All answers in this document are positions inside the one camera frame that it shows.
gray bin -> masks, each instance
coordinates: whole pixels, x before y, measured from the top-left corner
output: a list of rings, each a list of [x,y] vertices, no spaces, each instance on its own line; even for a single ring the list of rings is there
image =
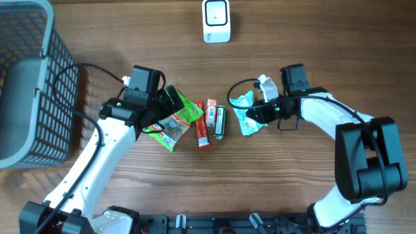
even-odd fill
[[[0,168],[39,168],[70,156],[74,116],[52,96],[54,76],[74,61],[44,0],[0,0]],[[57,94],[75,108],[79,71]]]

snack bag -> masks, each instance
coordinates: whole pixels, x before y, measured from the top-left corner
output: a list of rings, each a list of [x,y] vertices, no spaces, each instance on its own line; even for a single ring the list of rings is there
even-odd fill
[[[203,114],[203,111],[196,104],[189,101],[180,92],[178,94],[185,107],[164,120],[159,121],[164,126],[162,133],[149,134],[170,151],[174,150],[178,140],[189,129],[190,123],[200,118]],[[161,128],[157,124],[153,124],[146,129],[146,131],[154,130],[161,130]]]
[[[253,90],[248,91],[247,94],[241,95],[237,99],[229,99],[231,104],[238,107],[251,107],[254,103],[254,92]],[[233,108],[237,118],[239,119],[241,132],[244,136],[250,135],[258,131],[260,128],[266,126],[267,124],[257,123],[253,119],[246,116],[247,110],[241,110]]]

wooden surface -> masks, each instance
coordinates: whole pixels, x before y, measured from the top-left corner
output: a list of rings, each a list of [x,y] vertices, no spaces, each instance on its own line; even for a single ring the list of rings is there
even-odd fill
[[[242,136],[226,93],[267,74],[281,92],[279,69],[303,62],[312,86],[373,116],[397,122],[409,183],[384,207],[365,211],[369,233],[415,233],[416,4],[414,1],[239,1],[231,3],[231,41],[205,44],[199,2],[55,5],[56,26],[78,61],[118,76],[138,64],[162,70],[191,100],[215,98],[227,109],[226,135],[198,150],[194,125],[170,153],[141,136],[103,191],[96,213],[119,205],[142,214],[250,214],[305,211],[333,187],[334,143],[302,121],[276,122]],[[78,108],[93,118],[121,86],[87,70]],[[237,97],[253,88],[235,90]],[[92,132],[78,121],[73,157],[60,168],[0,171],[0,233],[18,232],[18,215],[60,183]]]

green snack package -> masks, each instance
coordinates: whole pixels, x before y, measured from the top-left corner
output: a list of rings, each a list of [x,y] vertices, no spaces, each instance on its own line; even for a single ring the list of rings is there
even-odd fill
[[[196,104],[189,101],[180,92],[178,94],[185,107],[164,120],[159,121],[164,126],[162,133],[149,134],[170,151],[174,150],[177,141],[189,129],[190,123],[199,119],[203,114],[203,111]],[[161,130],[161,128],[153,124],[146,129],[146,131],[154,130]]]

small box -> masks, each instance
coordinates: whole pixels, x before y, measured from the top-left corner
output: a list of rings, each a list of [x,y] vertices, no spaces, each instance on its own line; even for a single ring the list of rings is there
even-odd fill
[[[216,100],[208,99],[207,101],[207,111],[205,116],[205,122],[207,127],[215,127],[215,117],[216,117]]]
[[[218,106],[216,109],[216,122],[214,137],[221,140],[224,137],[224,130],[226,128],[226,107]]]

